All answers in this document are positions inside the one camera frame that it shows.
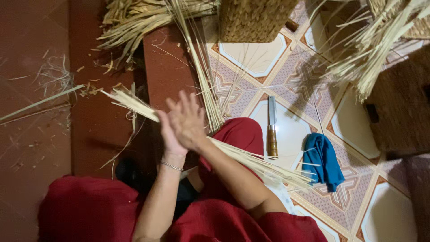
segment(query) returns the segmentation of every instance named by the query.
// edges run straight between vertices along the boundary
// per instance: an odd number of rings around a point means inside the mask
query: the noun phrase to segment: blue cloth
[[[311,133],[306,139],[304,148],[305,150],[314,149],[303,154],[303,162],[320,165],[302,165],[303,171],[316,173],[316,175],[311,174],[311,178],[315,181],[310,183],[326,183],[329,192],[336,192],[336,187],[341,184],[345,178],[342,175],[335,150],[330,140],[323,134]]]

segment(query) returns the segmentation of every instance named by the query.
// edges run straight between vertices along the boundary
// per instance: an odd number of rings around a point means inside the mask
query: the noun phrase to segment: red shirt
[[[250,118],[228,120],[214,138],[263,154],[261,128]],[[200,160],[205,184],[197,201],[168,231],[169,241],[327,241],[311,217],[268,213],[255,221]],[[142,202],[138,192],[114,180],[66,176],[49,186],[39,209],[42,241],[129,242]]]

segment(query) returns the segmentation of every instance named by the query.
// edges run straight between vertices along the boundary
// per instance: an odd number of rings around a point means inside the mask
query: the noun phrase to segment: wooden knife handle
[[[276,143],[276,130],[267,127],[267,155],[278,158],[278,145]]]

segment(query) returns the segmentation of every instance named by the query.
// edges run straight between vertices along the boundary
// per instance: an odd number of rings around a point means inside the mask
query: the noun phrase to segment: bundle of straw
[[[124,91],[113,89],[110,94],[105,91],[101,92],[118,102],[112,102],[113,104],[130,109],[155,122],[159,122],[154,110],[148,104],[141,101],[127,89],[123,89]],[[287,169],[275,166],[269,163],[262,155],[253,154],[219,140],[215,140],[210,137],[208,138],[232,159],[252,169],[258,176],[263,178],[266,183],[273,182],[274,184],[277,184],[281,181],[301,188],[307,188],[310,186],[309,182],[312,179],[301,175],[300,171],[289,171]]]
[[[356,87],[360,102],[364,102],[372,92],[394,42],[414,26],[416,19],[430,13],[430,0],[411,0],[396,12],[395,17],[387,19],[385,13],[400,1],[388,1],[384,11],[344,45],[345,50],[356,50],[353,55],[327,67],[327,74]]]
[[[212,133],[215,133],[223,125],[224,119],[221,115],[221,109],[219,107],[219,104],[211,91],[211,86],[214,84],[214,81],[210,66],[205,61],[205,58],[207,57],[205,44],[203,43],[203,40],[201,39],[202,37],[197,30],[197,25],[194,22],[193,13],[190,11],[190,9],[191,6],[187,1],[171,1],[170,14],[172,15],[172,18],[175,19],[176,24],[181,30],[181,33],[184,36],[188,48],[190,49],[190,54],[197,72],[200,88],[202,90],[206,114],[208,115],[209,130]],[[191,26],[198,52],[194,47],[193,40],[191,39],[190,31],[188,30],[188,26],[185,19],[188,19],[188,24]]]
[[[188,0],[182,5],[187,18],[196,18],[216,13],[217,3],[213,0]],[[172,23],[172,15],[164,0],[113,0],[107,6],[103,28],[107,28],[97,40],[105,40],[99,50],[109,50],[125,44],[121,61],[128,56],[129,62],[145,34]]]

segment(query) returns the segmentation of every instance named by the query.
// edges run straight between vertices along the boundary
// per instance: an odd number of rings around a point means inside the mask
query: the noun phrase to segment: bracelet
[[[167,162],[165,162],[165,161],[163,161],[163,162],[162,162],[162,164],[163,164],[163,165],[166,165],[166,166],[168,166],[168,167],[170,167],[170,168],[173,168],[173,169],[175,169],[175,170],[178,170],[178,171],[183,171],[183,170],[184,170],[183,168],[180,168],[180,167],[177,167],[177,166],[175,166],[175,165],[169,164],[169,163],[167,163]]]

